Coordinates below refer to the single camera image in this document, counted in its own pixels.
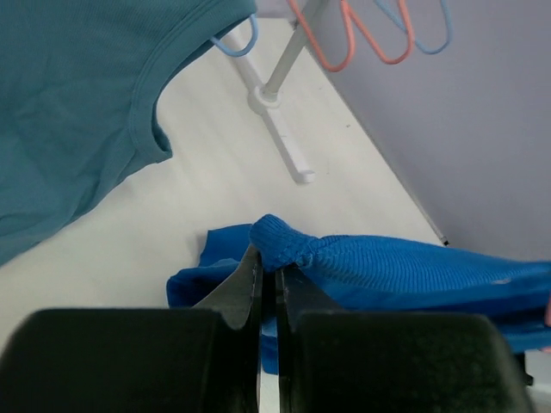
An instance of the clothes rack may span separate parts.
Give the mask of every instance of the clothes rack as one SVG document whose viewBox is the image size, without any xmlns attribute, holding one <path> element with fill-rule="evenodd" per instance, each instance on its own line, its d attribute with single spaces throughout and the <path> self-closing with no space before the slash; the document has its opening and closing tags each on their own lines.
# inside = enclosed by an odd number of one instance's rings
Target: clothes rack
<svg viewBox="0 0 551 413">
<path fill-rule="evenodd" d="M 303 14 L 310 27 L 315 28 L 317 26 L 328 5 L 329 0 L 308 0 L 303 9 Z M 227 45 L 235 48 L 235 50 L 244 46 L 242 40 L 234 32 L 229 33 L 225 40 Z M 262 82 L 257 64 L 250 54 L 232 59 L 249 90 L 249 106 L 262 117 L 289 173 L 297 183 L 313 182 L 315 172 L 308 164 L 282 115 L 280 91 L 288 73 L 307 43 L 306 33 L 302 26 L 298 25 L 267 83 Z"/>
</svg>

